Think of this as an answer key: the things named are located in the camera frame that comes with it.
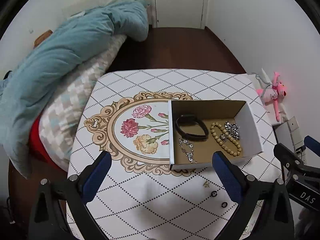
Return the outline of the teal quilted blanket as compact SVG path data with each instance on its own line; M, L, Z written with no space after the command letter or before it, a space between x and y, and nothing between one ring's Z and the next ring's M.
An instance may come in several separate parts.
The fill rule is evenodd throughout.
M62 78L105 51L111 36L123 34L142 42L148 31L143 1L88 10L61 24L1 81L1 145L24 178L32 174L27 147L31 127Z

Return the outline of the white wall socket strip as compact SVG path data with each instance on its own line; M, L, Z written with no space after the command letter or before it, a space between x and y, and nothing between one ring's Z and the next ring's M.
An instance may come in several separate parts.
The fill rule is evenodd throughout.
M303 164L306 164L306 157L305 157L305 145L304 145L304 138L300 132L299 124L295 116L290 118L287 121L290 136L293 144L293 149L295 154L298 156L298 158L303 162Z

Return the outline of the white cardboard box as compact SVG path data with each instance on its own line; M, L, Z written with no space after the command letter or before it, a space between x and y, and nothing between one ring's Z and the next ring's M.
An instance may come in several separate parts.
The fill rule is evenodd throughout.
M191 100L168 103L171 170L210 167L221 151L233 163L263 152L253 110L241 100ZM220 134L228 140L222 142Z

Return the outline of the silver pendant charm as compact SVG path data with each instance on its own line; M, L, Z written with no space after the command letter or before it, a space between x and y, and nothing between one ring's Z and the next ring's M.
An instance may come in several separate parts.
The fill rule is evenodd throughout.
M219 136L219 139L222 141L222 142L226 142L228 140L228 138L224 135L224 134L220 134Z

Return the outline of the pink panther plush toy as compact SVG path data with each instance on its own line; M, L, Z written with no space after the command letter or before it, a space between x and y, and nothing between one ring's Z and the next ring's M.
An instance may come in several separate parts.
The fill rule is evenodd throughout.
M265 85L263 88L257 89L256 92L265 106L270 104L273 105L274 114L277 122L280 122L279 104L287 95L287 88L282 83L280 77L281 75L279 72L274 72L272 81L267 82L259 74L255 74L255 78Z

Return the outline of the white door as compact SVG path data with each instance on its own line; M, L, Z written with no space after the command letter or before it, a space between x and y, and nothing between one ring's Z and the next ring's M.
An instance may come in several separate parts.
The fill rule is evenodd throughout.
M156 28L204 28L208 0L153 1Z

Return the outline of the checked pastel pillow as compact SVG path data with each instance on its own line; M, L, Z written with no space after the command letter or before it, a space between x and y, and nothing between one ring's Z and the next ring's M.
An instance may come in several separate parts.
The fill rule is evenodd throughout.
M97 80L111 66L125 40L126 35L112 36L105 51L64 76L41 114L40 141L49 159L66 172L85 105Z

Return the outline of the red cloth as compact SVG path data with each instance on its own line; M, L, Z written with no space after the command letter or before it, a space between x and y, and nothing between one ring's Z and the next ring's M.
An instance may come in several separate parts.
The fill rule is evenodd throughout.
M31 127L31 130L29 133L29 140L28 140L29 149L35 158L39 159L42 162L47 163L49 166L51 166L59 171L66 172L61 167L59 167L56 163L53 162L53 160L51 159L51 157L47 153L46 149L44 148L44 145L43 145L43 143L40 139L40 136L39 136L40 117L41 117L41 115L39 115L35 119L32 127Z

